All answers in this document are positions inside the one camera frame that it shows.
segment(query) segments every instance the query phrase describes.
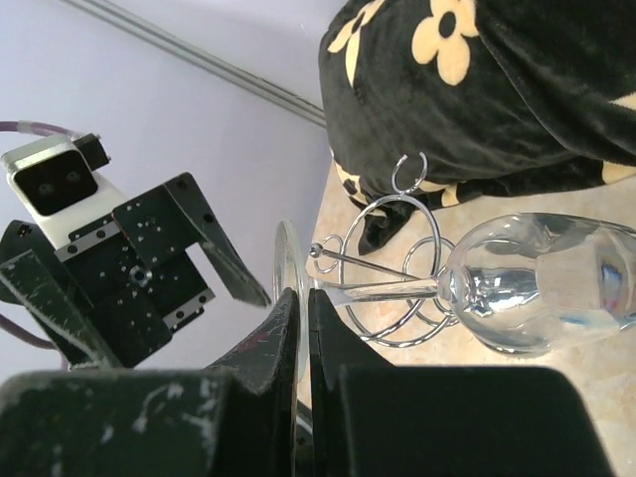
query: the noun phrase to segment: flower center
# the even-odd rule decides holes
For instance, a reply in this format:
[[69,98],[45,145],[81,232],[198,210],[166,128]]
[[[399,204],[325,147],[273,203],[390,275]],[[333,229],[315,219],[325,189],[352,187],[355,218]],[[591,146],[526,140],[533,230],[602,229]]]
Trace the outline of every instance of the flower center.
[[360,27],[362,26],[362,21],[365,19],[364,15],[360,15],[356,21],[354,22],[354,26],[351,29],[351,33],[356,33],[358,32],[358,30],[360,30]]
[[446,12],[439,21],[439,36],[441,38],[448,38],[455,33],[455,27],[457,26],[457,19],[453,12]]

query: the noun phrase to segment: wine glass stem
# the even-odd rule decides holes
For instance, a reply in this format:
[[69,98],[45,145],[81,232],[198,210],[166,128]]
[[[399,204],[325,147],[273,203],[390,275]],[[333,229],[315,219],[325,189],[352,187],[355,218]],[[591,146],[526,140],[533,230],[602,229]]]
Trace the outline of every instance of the wine glass stem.
[[340,285],[314,278],[313,287],[324,290],[334,306],[375,301],[416,300],[437,296],[435,278],[361,285]]

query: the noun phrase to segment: floral blanket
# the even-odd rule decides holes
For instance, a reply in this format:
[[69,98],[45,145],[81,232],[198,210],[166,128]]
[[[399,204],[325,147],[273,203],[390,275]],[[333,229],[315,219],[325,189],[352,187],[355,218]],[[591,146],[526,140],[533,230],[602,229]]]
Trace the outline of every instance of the floral blanket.
[[[320,48],[338,173],[360,208],[397,183],[431,209],[597,187],[636,172],[633,0],[350,0]],[[408,221],[368,216],[366,254]]]

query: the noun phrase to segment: camera lens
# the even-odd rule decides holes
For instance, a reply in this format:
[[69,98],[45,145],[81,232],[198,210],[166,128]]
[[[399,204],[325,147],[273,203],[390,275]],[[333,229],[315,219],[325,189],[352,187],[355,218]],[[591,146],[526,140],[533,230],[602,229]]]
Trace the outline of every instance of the camera lens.
[[55,192],[55,188],[51,184],[42,184],[38,187],[41,196],[50,196]]
[[67,181],[69,181],[71,184],[76,184],[77,182],[79,182],[81,179],[80,173],[78,171],[72,171],[69,174],[67,174]]

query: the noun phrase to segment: gray metal strip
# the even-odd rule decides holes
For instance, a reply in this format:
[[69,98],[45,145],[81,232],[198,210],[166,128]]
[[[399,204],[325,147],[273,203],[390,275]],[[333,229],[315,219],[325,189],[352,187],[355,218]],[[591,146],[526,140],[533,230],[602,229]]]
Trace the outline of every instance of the gray metal strip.
[[248,90],[274,104],[326,127],[324,111],[297,95],[258,78],[171,35],[107,0],[62,0],[197,68]]

